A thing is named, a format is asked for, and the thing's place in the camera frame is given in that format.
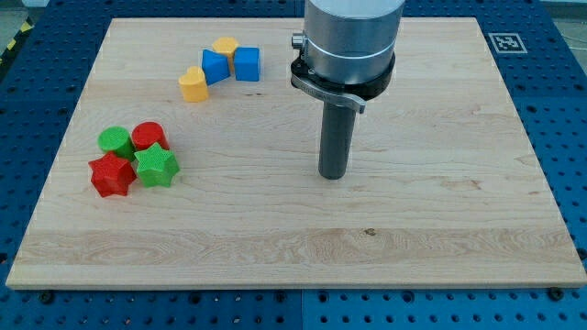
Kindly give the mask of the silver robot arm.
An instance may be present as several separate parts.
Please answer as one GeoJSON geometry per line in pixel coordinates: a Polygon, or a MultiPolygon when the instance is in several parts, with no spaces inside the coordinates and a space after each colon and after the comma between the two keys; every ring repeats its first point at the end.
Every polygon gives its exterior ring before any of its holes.
{"type": "Polygon", "coordinates": [[[404,0],[307,0],[291,84],[329,105],[363,113],[388,86],[404,0]]]}

